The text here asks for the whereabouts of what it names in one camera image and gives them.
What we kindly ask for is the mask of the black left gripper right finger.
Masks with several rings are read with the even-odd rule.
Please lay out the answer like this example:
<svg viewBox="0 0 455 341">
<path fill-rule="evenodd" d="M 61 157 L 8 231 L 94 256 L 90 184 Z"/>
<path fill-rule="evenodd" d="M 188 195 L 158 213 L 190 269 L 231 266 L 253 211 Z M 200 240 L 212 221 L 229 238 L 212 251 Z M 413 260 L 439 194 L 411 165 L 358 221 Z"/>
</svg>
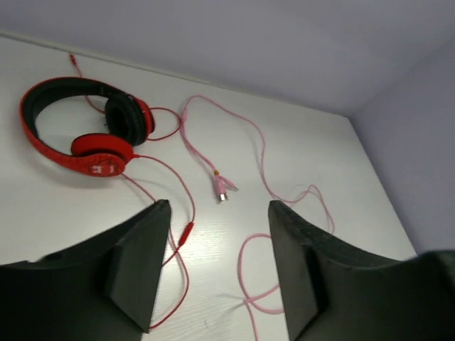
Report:
<svg viewBox="0 0 455 341">
<path fill-rule="evenodd" d="M 454 253 L 405 261 L 359 249 L 283 202 L 269 230 L 291 340 L 453 340 Z"/>
</svg>

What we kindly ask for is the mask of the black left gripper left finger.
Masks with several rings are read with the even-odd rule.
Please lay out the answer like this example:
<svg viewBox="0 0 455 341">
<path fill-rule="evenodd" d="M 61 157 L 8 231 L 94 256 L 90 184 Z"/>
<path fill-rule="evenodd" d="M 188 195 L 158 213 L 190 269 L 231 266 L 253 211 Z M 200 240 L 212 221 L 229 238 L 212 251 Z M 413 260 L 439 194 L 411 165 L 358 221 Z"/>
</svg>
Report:
<svg viewBox="0 0 455 341">
<path fill-rule="evenodd" d="M 140 340 L 171 222 L 168 200 L 39 261 L 1 267 L 2 340 Z"/>
</svg>

